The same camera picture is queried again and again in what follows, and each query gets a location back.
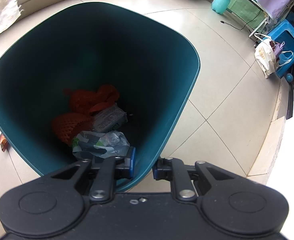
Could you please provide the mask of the grey green plastic package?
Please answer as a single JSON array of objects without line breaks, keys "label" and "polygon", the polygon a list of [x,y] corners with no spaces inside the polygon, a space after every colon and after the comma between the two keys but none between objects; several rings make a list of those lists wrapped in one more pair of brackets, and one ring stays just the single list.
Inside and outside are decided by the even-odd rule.
[{"label": "grey green plastic package", "polygon": [[109,157],[124,157],[130,147],[122,132],[111,131],[96,133],[82,131],[72,140],[72,153],[77,158],[92,158],[92,156],[106,159]]}]

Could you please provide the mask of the orange foam fruit net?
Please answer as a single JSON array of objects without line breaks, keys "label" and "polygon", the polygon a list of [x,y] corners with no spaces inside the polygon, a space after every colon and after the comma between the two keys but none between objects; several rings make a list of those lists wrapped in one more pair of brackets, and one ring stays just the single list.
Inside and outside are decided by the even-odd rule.
[{"label": "orange foam fruit net", "polygon": [[65,113],[52,121],[52,129],[64,143],[71,145],[71,142],[81,131],[93,129],[94,117],[80,113]]}]

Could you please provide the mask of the red plastic bag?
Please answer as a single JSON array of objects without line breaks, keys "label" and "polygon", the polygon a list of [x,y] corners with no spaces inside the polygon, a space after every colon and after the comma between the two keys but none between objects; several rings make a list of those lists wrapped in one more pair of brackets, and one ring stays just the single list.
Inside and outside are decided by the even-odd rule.
[{"label": "red plastic bag", "polygon": [[102,85],[97,92],[69,88],[63,89],[69,96],[69,107],[73,112],[90,115],[112,107],[119,98],[119,93],[112,85]]}]

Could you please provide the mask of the dark teal trash bin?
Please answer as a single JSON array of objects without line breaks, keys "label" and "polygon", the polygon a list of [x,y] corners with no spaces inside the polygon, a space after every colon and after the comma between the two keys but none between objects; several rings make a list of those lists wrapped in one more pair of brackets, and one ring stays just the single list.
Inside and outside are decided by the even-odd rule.
[{"label": "dark teal trash bin", "polygon": [[121,131],[135,148],[127,191],[161,155],[200,72],[194,46],[180,33],[116,5],[89,2],[40,23],[0,58],[0,130],[39,175],[75,162],[52,130],[69,110],[66,89],[112,85],[128,114]]}]

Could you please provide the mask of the small pink barcode wrapper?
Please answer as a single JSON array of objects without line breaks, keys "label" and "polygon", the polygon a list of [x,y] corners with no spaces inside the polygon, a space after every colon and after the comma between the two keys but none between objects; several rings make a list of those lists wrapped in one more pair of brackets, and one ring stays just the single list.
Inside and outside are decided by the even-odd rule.
[{"label": "small pink barcode wrapper", "polygon": [[3,152],[7,150],[9,143],[3,134],[0,135],[0,148]]}]

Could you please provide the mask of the cream tote bag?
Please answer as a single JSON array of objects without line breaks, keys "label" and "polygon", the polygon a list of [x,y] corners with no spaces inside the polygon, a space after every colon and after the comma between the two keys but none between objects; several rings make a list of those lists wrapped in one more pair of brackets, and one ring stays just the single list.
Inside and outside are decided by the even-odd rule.
[{"label": "cream tote bag", "polygon": [[273,50],[275,42],[272,37],[261,33],[255,33],[254,37],[260,41],[255,48],[254,57],[265,78],[268,79],[276,70],[277,58]]}]

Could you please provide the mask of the small blue ball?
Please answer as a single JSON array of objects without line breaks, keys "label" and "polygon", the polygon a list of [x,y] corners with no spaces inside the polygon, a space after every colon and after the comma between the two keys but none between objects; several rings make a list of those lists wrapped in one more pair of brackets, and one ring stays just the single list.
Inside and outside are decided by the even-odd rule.
[{"label": "small blue ball", "polygon": [[285,75],[285,79],[288,83],[292,83],[293,82],[293,75],[291,73],[287,73]]}]

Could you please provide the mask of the light blue plastic bag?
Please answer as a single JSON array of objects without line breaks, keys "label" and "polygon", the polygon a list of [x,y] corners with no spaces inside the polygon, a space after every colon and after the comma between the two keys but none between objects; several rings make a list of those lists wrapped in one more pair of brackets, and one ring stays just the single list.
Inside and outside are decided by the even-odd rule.
[{"label": "light blue plastic bag", "polygon": [[281,54],[279,55],[279,61],[278,61],[278,66],[282,67],[292,61],[294,57],[294,53],[291,50],[288,51],[282,51]]}]

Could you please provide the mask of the teal spray bottle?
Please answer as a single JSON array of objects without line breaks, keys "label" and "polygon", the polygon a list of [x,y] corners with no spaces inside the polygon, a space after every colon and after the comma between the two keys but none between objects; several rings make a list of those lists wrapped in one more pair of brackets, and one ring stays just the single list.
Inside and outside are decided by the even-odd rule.
[{"label": "teal spray bottle", "polygon": [[222,15],[228,8],[231,0],[213,0],[212,10]]}]

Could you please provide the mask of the blue plastic stool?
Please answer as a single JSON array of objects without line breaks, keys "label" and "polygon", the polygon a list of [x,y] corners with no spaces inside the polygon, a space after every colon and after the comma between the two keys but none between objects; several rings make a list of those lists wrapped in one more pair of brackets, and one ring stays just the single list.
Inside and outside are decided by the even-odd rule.
[{"label": "blue plastic stool", "polygon": [[[278,43],[285,42],[282,51],[291,50],[294,53],[294,13],[290,12],[282,22],[268,33],[268,36],[271,36],[272,40]],[[278,67],[276,74],[279,77],[283,77],[293,64],[294,57],[290,63]]]}]

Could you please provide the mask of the green hanging cloth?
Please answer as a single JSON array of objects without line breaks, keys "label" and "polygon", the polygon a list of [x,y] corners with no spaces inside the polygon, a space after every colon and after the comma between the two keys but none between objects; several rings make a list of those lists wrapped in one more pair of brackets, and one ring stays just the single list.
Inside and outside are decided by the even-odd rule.
[{"label": "green hanging cloth", "polygon": [[228,10],[236,14],[245,23],[251,21],[248,26],[253,29],[265,18],[265,13],[249,0],[231,0]]}]

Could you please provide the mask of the white metal drying rack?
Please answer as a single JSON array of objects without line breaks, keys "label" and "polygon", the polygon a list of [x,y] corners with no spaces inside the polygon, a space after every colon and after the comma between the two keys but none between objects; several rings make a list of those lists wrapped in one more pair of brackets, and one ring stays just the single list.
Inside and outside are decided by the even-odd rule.
[{"label": "white metal drying rack", "polygon": [[269,14],[256,2],[256,0],[231,0],[227,11],[236,15],[246,25],[244,29],[250,31],[249,38],[255,40],[254,33],[266,34],[273,26],[273,20]]}]

